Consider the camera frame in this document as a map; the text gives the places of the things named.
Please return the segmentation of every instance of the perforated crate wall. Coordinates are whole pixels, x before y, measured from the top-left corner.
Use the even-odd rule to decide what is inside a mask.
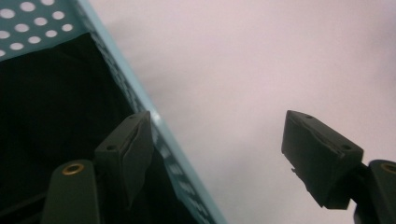
[[[199,223],[226,223],[88,1],[0,2],[0,61],[55,46],[86,32],[91,33],[134,112],[150,111],[154,145],[164,158],[177,197]]]

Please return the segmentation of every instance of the light blue plastic crate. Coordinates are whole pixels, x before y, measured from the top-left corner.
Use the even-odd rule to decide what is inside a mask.
[[[0,62],[53,47],[84,33],[102,52],[135,112],[149,110],[153,140],[162,154],[177,197],[198,223],[226,223],[129,64],[86,0],[1,0]]]

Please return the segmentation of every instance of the white surface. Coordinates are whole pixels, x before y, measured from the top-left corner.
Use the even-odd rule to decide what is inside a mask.
[[[91,2],[229,223],[353,223],[291,172],[288,109],[396,161],[396,2]]]

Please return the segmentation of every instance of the circular hole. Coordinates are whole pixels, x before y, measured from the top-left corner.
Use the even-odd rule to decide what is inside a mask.
[[[41,41],[41,38],[38,36],[31,36],[31,37],[29,37],[29,39],[27,41],[29,41],[29,43],[31,43],[31,44],[36,44]]]
[[[81,163],[70,164],[62,170],[62,174],[64,175],[75,175],[81,172],[84,169],[84,165]]]
[[[23,11],[27,12],[35,10],[35,4],[31,2],[23,2],[21,3],[20,7]]]
[[[9,8],[3,8],[0,10],[0,17],[4,19],[11,19],[15,16],[15,12]]]
[[[381,167],[382,167],[382,169],[396,175],[396,165],[391,164],[391,163],[382,163]]]
[[[23,44],[21,43],[13,43],[9,46],[13,50],[23,49]]]
[[[15,25],[15,30],[18,32],[26,32],[29,30],[29,26],[23,23]]]
[[[352,149],[352,147],[350,147],[350,146],[348,146],[348,145],[342,145],[341,147],[342,147],[343,149],[346,149],[346,150]]]
[[[45,25],[45,24],[47,24],[47,19],[42,18],[42,17],[37,17],[37,18],[35,18],[35,24],[38,26]]]
[[[52,13],[52,17],[55,20],[61,20],[64,18],[64,13],[62,11],[56,11],[56,12]]]
[[[108,146],[106,149],[107,150],[114,150],[114,149],[116,149],[117,147],[116,146]]]
[[[72,24],[65,24],[62,26],[62,30],[65,32],[69,32],[71,30],[73,30],[73,25]]]
[[[54,30],[49,30],[46,32],[47,37],[55,37],[58,33]]]
[[[51,6],[55,3],[54,0],[41,0],[41,3],[46,6]]]
[[[0,39],[7,39],[7,38],[9,38],[9,32],[0,31]]]

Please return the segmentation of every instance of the brass insert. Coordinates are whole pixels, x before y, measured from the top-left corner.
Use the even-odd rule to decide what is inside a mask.
[[[62,170],[64,175],[76,175],[84,169],[84,165],[81,163],[72,163]]]

